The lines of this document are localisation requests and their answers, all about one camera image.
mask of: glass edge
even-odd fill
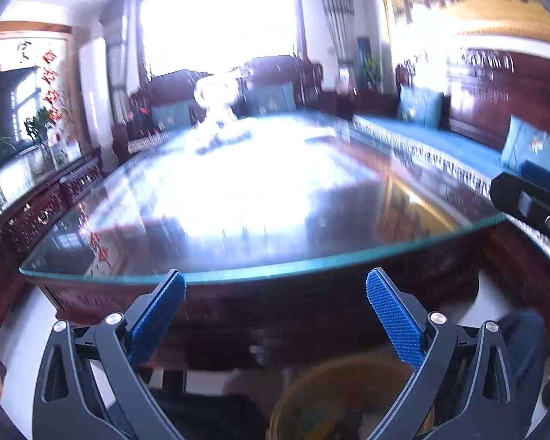
[[[351,265],[357,265],[375,261],[388,256],[396,256],[415,249],[423,248],[432,243],[445,241],[460,235],[478,231],[487,226],[492,226],[505,221],[505,214],[498,213],[486,217],[470,226],[464,227],[456,232],[442,235],[430,236],[413,242],[402,242],[396,245],[380,246],[369,248],[353,253],[336,254],[311,260],[290,261],[288,263],[268,264],[248,268],[236,268],[230,270],[219,270],[214,272],[182,273],[185,282],[191,285],[203,285],[209,283],[241,283],[266,279],[277,279],[285,276],[300,276],[307,273],[317,273],[329,269],[339,269]],[[22,275],[30,278],[52,279],[54,281],[74,281],[83,283],[95,283],[101,285],[155,285],[165,279],[166,273],[162,275],[146,276],[117,276],[112,278],[88,279],[71,275],[55,275],[53,273],[42,273],[19,268]]]

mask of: basket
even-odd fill
[[[412,372],[408,364],[388,359],[380,353],[351,355],[314,367],[296,379],[279,399],[265,438],[300,440],[323,437],[324,434],[318,435],[317,432],[306,435],[307,432],[298,426],[302,423],[298,419],[305,417],[310,410],[327,411],[331,419],[324,423],[330,425],[334,417],[338,418],[338,413],[333,413],[338,410],[336,405],[358,410],[359,404],[369,406],[368,409],[373,406],[375,411],[373,415],[369,413],[368,420],[361,424],[363,430],[369,430],[364,435],[367,438],[393,405]],[[419,433],[430,431],[433,423],[432,409]]]

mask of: glass table top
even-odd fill
[[[145,151],[45,235],[27,276],[156,284],[334,269],[498,223],[491,203],[408,154],[318,113],[262,117],[205,154],[189,134]]]

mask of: blue gripper pad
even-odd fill
[[[181,273],[173,271],[162,284],[146,296],[149,297],[148,306],[128,333],[129,349],[126,357],[133,367],[147,362],[163,339],[175,313],[185,299],[185,280]]]
[[[379,317],[399,358],[419,370],[426,357],[422,350],[422,330],[409,313],[401,292],[379,268],[367,276],[367,298]]]

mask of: curtain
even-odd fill
[[[322,0],[339,65],[352,65],[356,53],[353,0]]]
[[[127,118],[128,25],[130,6],[134,4],[134,0],[111,0],[100,15],[106,41],[106,69],[115,124]]]

